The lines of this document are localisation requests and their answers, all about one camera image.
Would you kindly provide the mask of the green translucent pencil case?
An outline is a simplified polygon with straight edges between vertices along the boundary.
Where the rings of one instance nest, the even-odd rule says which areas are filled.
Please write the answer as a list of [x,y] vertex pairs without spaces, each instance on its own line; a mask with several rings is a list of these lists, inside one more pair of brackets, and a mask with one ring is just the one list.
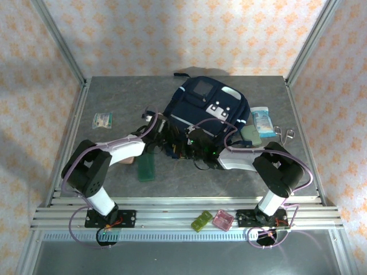
[[146,153],[137,157],[138,180],[140,182],[149,182],[155,179],[155,161],[154,154]]

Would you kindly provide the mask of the navy blue backpack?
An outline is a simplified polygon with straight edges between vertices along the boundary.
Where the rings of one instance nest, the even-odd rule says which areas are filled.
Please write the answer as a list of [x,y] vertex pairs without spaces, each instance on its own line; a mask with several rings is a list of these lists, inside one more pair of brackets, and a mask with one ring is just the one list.
[[250,115],[248,100],[234,88],[211,77],[190,77],[175,73],[186,81],[175,91],[163,115],[179,130],[179,145],[173,151],[171,142],[164,145],[166,155],[180,159],[179,148],[187,142],[185,129],[201,128],[216,146],[224,148],[247,123]]

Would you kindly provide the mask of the sage green wallet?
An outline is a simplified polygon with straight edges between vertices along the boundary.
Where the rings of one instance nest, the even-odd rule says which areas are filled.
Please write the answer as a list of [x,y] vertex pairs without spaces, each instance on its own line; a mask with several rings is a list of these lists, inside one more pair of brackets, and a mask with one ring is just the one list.
[[244,141],[251,142],[252,146],[261,145],[260,135],[254,125],[244,126],[240,131],[240,135]]

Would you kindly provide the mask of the blue wet wipes pack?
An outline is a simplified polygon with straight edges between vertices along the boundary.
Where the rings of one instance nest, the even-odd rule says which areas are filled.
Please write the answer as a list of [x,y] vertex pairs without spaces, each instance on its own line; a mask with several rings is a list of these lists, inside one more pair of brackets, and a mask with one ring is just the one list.
[[253,117],[253,123],[260,138],[275,137],[276,133],[274,131],[268,107],[252,107],[250,108],[250,111]]

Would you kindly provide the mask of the small green tissue packet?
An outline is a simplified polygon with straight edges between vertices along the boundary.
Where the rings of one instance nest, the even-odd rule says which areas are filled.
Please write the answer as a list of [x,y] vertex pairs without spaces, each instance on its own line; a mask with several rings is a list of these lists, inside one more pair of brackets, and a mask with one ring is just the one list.
[[93,117],[92,128],[112,128],[113,113],[96,113]]

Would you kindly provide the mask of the small green plastic box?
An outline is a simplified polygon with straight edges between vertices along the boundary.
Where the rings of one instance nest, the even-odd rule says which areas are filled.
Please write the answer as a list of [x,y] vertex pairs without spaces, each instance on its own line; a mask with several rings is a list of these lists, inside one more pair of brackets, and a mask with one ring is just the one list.
[[196,231],[197,233],[200,232],[208,222],[210,222],[213,219],[213,215],[205,210],[199,215],[192,223],[191,228]]

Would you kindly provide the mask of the silver metal eyelash curler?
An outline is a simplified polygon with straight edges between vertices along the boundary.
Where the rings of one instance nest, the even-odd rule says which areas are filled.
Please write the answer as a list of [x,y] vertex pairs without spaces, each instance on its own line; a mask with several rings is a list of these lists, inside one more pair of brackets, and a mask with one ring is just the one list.
[[283,132],[280,127],[274,126],[273,130],[282,141],[286,141],[287,139],[293,139],[295,137],[295,132],[293,129],[287,129],[285,132]]

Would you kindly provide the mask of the small pink plastic box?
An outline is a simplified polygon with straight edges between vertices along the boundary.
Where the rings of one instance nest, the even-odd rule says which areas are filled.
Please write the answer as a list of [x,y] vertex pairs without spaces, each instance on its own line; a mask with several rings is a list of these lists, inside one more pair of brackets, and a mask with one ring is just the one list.
[[232,227],[234,216],[224,210],[219,210],[215,215],[212,224],[220,230],[228,231]]

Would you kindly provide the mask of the grey metal panel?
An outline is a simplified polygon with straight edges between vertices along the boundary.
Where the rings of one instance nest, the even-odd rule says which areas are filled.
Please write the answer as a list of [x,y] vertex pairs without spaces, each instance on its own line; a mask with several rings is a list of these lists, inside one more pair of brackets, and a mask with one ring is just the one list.
[[280,247],[245,242],[128,242],[92,250],[44,242],[32,275],[341,275],[323,237],[317,245],[294,234]]

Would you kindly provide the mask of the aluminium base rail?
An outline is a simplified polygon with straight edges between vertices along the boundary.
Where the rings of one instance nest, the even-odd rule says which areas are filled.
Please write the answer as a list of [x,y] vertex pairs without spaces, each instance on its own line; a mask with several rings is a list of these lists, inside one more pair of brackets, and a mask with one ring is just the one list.
[[[204,210],[215,215],[224,210],[235,215],[238,209],[253,209],[259,197],[192,198],[115,198],[123,210],[136,210],[138,230],[189,230],[190,224]],[[87,211],[79,198],[54,197],[49,207],[36,209],[30,227],[33,230],[76,230],[84,228]],[[287,214],[294,218],[295,230],[339,229],[341,216],[335,206],[323,206],[315,196],[291,197]]]

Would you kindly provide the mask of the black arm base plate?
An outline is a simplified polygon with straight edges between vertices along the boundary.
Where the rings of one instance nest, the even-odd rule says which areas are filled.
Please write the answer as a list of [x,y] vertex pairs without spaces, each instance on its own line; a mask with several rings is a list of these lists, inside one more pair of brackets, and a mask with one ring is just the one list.
[[279,227],[289,226],[285,209],[278,209],[272,216],[257,213],[255,210],[240,209],[236,212],[238,227]]
[[134,228],[136,221],[135,210],[116,210],[107,216],[100,215],[95,210],[88,210],[84,226],[86,228]]

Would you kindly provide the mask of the aluminium side rail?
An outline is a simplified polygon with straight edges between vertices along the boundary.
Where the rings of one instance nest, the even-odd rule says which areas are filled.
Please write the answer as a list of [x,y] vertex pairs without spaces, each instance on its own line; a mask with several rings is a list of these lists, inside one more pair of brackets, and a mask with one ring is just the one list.
[[59,188],[61,179],[61,172],[65,163],[68,161],[73,144],[75,142],[77,129],[79,127],[81,114],[83,112],[85,100],[87,98],[91,78],[87,78],[82,84],[80,90],[76,94],[76,98],[72,104],[71,112],[69,114],[67,124],[65,126],[59,151],[57,153],[56,161],[50,177],[50,187],[48,189],[44,206],[49,207],[53,199],[55,189]]
[[311,172],[313,173],[313,176],[314,176],[313,182],[314,182],[315,188],[318,192],[318,195],[321,199],[322,204],[324,206],[329,206],[329,202],[326,198],[325,191],[324,191],[324,188],[322,186],[321,179],[319,177],[319,173],[318,173],[318,170],[317,170],[317,165],[315,164],[315,160],[314,160],[313,154],[311,152],[309,139],[306,135],[305,127],[304,127],[303,122],[302,122],[302,117],[301,117],[301,114],[299,112],[299,108],[296,106],[295,96],[292,93],[292,90],[291,90],[291,87],[290,87],[290,84],[288,83],[288,81],[285,80],[284,83],[285,83],[285,86],[286,86],[286,89],[287,89],[287,93],[288,93],[288,96],[289,96],[289,99],[290,99],[290,103],[292,105],[292,109],[294,111],[295,120],[296,120],[296,123],[298,125],[299,135],[300,135],[300,138],[302,139],[302,143],[303,143],[303,146],[304,146],[304,150],[305,150],[306,158],[307,158],[307,161],[308,161],[308,164],[309,164],[309,168],[310,168],[310,170],[311,170]]

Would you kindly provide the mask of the aluminium frame post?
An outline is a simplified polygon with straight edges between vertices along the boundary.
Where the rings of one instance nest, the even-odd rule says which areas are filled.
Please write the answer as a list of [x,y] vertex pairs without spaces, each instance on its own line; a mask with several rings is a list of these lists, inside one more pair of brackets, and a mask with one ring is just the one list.
[[44,0],[30,0],[81,87],[87,82]]
[[296,83],[297,78],[316,48],[329,23],[333,19],[341,2],[342,0],[326,0],[324,7],[322,8],[314,26],[302,46],[301,51],[289,71],[288,76],[285,78],[285,82],[288,87],[292,87]]

